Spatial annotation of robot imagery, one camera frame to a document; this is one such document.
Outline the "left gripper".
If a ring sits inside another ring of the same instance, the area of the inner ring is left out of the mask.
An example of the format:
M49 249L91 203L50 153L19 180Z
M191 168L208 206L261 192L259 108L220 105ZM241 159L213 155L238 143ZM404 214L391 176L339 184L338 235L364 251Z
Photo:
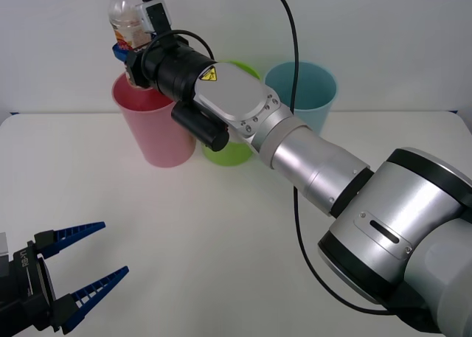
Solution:
M129 273L119 270L55 300L44 259L55 256L79 240L104 229L105 223L87 223L34 235L35 243L13 254L8 275L1 278L1 335L14 336L28 327L70 333Z

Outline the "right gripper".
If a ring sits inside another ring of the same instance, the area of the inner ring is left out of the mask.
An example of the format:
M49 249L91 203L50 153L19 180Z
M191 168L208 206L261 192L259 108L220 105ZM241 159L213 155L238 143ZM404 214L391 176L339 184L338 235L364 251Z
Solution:
M112 52L117 60L125 61L126 75L131 85L139 88L150 88L148 79L142 71L142 56L145 48L129 49L122 48L118 43L112 46Z

